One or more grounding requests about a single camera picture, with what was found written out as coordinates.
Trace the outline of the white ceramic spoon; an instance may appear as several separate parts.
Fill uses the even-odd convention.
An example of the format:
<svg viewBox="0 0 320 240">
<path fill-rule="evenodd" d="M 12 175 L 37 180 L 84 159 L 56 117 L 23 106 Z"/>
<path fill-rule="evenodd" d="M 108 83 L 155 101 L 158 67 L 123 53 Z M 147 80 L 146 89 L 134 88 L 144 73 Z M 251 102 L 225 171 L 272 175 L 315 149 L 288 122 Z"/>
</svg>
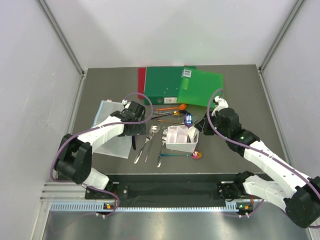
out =
<svg viewBox="0 0 320 240">
<path fill-rule="evenodd" d="M 189 127 L 187 131 L 187 143 L 194 143 L 196 141 L 197 135 L 198 130 L 194 126 Z"/>
</svg>

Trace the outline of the iridescent purple ornate spoon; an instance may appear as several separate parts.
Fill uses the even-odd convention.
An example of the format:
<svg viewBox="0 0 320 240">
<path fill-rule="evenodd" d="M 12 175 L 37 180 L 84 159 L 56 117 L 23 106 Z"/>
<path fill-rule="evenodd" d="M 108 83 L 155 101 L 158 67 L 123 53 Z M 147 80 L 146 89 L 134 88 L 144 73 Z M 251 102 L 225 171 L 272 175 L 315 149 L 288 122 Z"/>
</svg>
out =
<svg viewBox="0 0 320 240">
<path fill-rule="evenodd" d="M 187 112 L 184 115 L 183 123 L 188 129 L 193 126 L 193 116 L 192 116 L 192 114 L 190 112 Z"/>
</svg>

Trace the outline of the iridescent spoon pink bowl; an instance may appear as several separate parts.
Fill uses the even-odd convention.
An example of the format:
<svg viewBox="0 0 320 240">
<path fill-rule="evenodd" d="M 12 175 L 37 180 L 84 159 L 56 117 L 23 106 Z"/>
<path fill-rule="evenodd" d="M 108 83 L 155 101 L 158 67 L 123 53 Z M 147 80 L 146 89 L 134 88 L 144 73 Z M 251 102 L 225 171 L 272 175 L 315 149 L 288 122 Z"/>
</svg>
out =
<svg viewBox="0 0 320 240">
<path fill-rule="evenodd" d="M 199 151 L 194 151 L 192 153 L 186 153 L 186 154 L 169 154 L 169 153 L 160 153 L 160 157 L 191 157 L 194 160 L 198 160 L 202 158 L 202 153 Z"/>
</svg>

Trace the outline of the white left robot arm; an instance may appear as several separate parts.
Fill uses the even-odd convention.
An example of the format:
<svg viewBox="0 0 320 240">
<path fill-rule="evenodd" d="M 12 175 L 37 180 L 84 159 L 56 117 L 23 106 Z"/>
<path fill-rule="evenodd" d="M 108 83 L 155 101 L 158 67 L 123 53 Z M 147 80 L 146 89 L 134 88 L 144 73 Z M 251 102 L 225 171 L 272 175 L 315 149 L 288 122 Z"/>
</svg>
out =
<svg viewBox="0 0 320 240">
<path fill-rule="evenodd" d="M 122 110 L 112 112 L 93 128 L 62 137 L 51 166 L 67 180 L 96 189 L 102 198 L 114 191 L 110 178 L 92 167 L 92 155 L 102 145 L 115 137 L 141 135 L 146 132 L 146 108 L 135 102 L 123 103 Z"/>
</svg>

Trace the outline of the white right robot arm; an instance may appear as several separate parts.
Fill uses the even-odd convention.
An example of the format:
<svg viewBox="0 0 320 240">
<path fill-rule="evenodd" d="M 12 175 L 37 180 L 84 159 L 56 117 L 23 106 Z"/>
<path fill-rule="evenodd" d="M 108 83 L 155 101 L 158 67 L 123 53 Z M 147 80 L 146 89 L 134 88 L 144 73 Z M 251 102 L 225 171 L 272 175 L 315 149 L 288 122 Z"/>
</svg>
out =
<svg viewBox="0 0 320 240">
<path fill-rule="evenodd" d="M 228 147 L 253 163 L 271 180 L 245 171 L 233 180 L 233 192 L 239 198 L 253 195 L 267 201 L 286 213 L 300 228 L 316 228 L 320 217 L 320 178 L 301 173 L 273 153 L 258 136 L 242 128 L 238 114 L 226 100 L 216 96 L 210 99 L 214 109 L 208 109 L 195 126 L 204 135 L 218 135 Z"/>
</svg>

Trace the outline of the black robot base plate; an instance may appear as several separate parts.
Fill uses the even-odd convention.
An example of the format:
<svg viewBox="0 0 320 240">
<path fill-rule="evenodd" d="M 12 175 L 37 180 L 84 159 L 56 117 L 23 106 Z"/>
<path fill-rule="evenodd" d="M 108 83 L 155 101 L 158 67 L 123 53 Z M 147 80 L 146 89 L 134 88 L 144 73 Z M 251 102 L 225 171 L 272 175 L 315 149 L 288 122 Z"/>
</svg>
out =
<svg viewBox="0 0 320 240">
<path fill-rule="evenodd" d="M 117 195 L 124 205 L 229 202 L 247 197 L 228 182 L 121 182 L 108 184 L 106 190 Z"/>
</svg>

